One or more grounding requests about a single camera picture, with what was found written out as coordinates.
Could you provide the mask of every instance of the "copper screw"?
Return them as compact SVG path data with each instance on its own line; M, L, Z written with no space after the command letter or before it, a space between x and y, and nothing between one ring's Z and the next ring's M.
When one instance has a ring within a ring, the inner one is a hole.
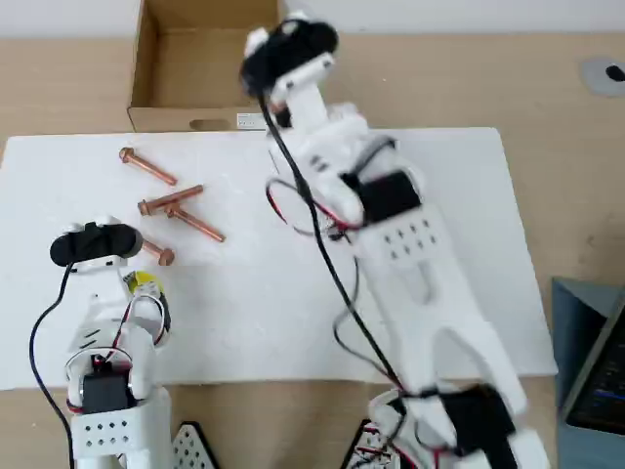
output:
M213 239L217 240L218 242L224 242L226 240L226 237L223 234L219 233L214 228L209 227L201 220L187 213L185 210L180 208L178 204L173 203L171 205L167 205L165 207L165 213L167 214L167 217L178 218L179 220L182 220L186 224L194 227L195 229L200 230L205 235L211 236Z
M174 255L174 251L172 251L169 247L165 249L161 249L153 242L149 242L147 239L144 239L144 245L142 246L150 254L158 256L158 265L159 266L171 266L176 259Z
M154 212L164 207L165 205L169 205L171 203L179 203L185 200L186 198L193 197L194 195L198 195L204 191L204 187L199 184L197 186L193 186L192 188L185 189L184 191L179 191L172 193L170 195L165 195L164 197L156 198L155 200L151 200L146 202L142 200L137 204L139 207L139 211L142 215L153 215Z
M134 149L124 148L119 152L119 158L123 163L133 163L135 166L139 166L144 171L156 176L161 181L164 181L170 186L176 186L178 180L171 174L166 173L159 167L153 165L149 161L137 156Z

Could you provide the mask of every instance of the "brown cardboard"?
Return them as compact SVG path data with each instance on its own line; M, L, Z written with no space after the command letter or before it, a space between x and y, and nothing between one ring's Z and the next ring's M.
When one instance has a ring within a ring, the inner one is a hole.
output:
M137 132L236 130L257 111L238 79L247 34L277 0L144 0L128 115Z

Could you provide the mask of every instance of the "table surface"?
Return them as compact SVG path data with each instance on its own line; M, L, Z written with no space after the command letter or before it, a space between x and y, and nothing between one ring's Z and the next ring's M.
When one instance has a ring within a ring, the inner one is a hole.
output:
M7 41L0 50L10 53L0 67L12 69L0 81L4 135L130 130L117 113L130 41ZM500 130L550 321L552 276L625 276L625 100L585 89L578 67L593 56L623 62L625 34L349 36L326 96L358 103L376 127ZM556 461L553 379L523 385L527 421ZM338 467L379 391L345 382L173 388L173 431L198 420L227 468ZM63 432L40 394L0 393L0 408L8 467L64 467Z

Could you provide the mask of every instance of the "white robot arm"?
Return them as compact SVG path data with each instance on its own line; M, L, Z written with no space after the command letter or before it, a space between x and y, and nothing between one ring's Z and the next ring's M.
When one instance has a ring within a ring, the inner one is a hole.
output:
M527 401L519 378L480 313L425 176L401 157L399 143L373 138L354 106L327 108L321 98L317 84L337 44L328 24L293 15L272 33L249 35L241 77L250 94L269 97L315 201L353 228L355 255L399 339L402 389L372 401L370 416L391 435L403 414L392 444L419 467L547 468L536 432L521 424ZM270 149L279 160L275 141ZM478 385L459 391L437 379L434 345L443 333L479 366Z
M171 320L157 279L119 269L141 235L114 219L73 226L51 247L53 261L89 277L87 314L65 365L73 457L78 469L171 469L171 401L153 382Z

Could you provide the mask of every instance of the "white foam board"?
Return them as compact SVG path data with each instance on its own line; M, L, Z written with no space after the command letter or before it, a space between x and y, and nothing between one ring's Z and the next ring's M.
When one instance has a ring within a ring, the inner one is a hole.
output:
M483 312L500 333L520 374L556 372L551 339L524 239L501 140L494 129L391 130L428 178L428 191L448 224ZM169 188L118 159L122 147L179 178ZM30 328L56 298L63 270L49 258L52 241L71 222L110 214L145 237L172 247L175 266L130 260L161 277L173 334L160 353L164 383L282 379L378 381L365 363L332 339L341 299L312 240L285 227L265 200L275 169L263 133L129 134L15 137L0 168L0 353L12 366L0 389L33 387L27 359ZM221 230L223 244L166 217L141 217L137 202L204 184L186 208ZM348 289L354 266L346 246L330 253ZM63 364L90 288L71 277L61 306L44 322L37 360L49 385L64 384ZM382 344L388 340L366 288L358 305ZM345 340L369 353L352 324ZM448 344L436 356L445 377L475 377ZM420 360L415 358L415 366Z

